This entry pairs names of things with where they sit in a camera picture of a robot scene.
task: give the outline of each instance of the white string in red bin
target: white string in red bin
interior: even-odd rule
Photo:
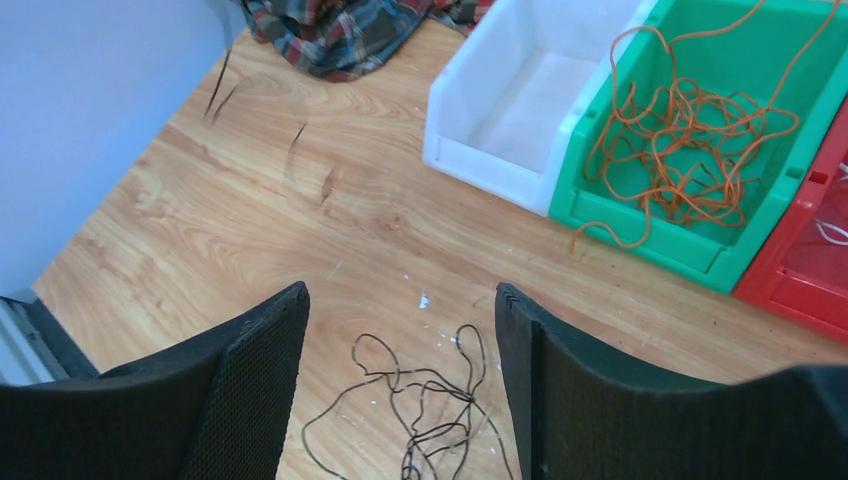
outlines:
[[[840,164],[839,170],[842,172],[842,177],[837,182],[848,180],[848,164]],[[834,245],[848,246],[848,231],[844,228],[818,218],[814,218],[813,222],[815,222],[816,228],[825,240]]]

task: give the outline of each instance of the white wall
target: white wall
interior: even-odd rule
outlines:
[[[0,296],[27,300],[244,17],[233,0],[3,3]]]

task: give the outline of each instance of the wooden table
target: wooden table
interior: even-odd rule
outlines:
[[[378,333],[405,365],[456,381],[463,364],[449,337],[461,324],[477,325],[497,357],[499,281],[626,352],[710,380],[848,363],[844,346],[589,237],[571,255],[569,229],[426,168],[428,87],[461,41],[428,21],[382,70],[330,84],[243,35],[222,90],[247,80],[217,123],[203,120],[216,68],[38,294],[103,370],[306,281],[313,306],[279,478],[328,478],[300,429],[360,380],[350,362],[358,334]],[[419,308],[422,292],[429,308]],[[518,475],[502,378],[490,372],[479,399]],[[406,437],[385,398],[377,387],[348,398],[311,433],[316,453],[352,479],[395,477]],[[491,432],[478,435],[464,478],[505,478],[496,446]]]

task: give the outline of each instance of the green plastic container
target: green plastic container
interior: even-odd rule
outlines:
[[[671,39],[727,26],[755,4],[756,0],[660,0],[646,24],[656,26]],[[829,2],[769,0],[736,30],[677,43],[678,74],[720,94],[744,92],[765,105],[792,57],[831,8]],[[641,93],[637,94],[637,103],[647,105],[657,87],[668,86],[669,65],[657,37],[649,32],[637,33],[618,63],[620,92],[626,94],[635,81]],[[603,181],[589,182],[583,175],[586,157],[611,113],[611,82],[610,77],[572,134],[550,217],[572,228],[602,221],[622,241],[633,243],[645,231],[645,214],[637,202],[620,202]],[[775,107],[797,114],[801,126],[792,135],[765,142],[759,155],[742,170],[743,178],[761,179],[746,186],[741,208],[747,225],[723,228],[699,222],[687,229],[653,217],[647,242],[632,251],[695,282],[729,293],[792,202],[846,93],[848,6],[842,6],[796,63],[775,103]],[[623,101],[624,95],[619,93],[619,102]],[[778,118],[785,117],[770,115],[770,124],[777,124],[773,119]],[[674,161],[686,171],[703,161],[704,155],[678,153]],[[597,155],[593,162],[600,159]],[[649,176],[638,163],[615,168],[609,177],[619,192],[637,194],[648,187]],[[602,228],[590,227],[585,233],[614,244]]]

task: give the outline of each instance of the white plastic container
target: white plastic container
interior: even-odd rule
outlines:
[[[497,0],[430,87],[424,162],[547,216],[613,40],[656,1]]]

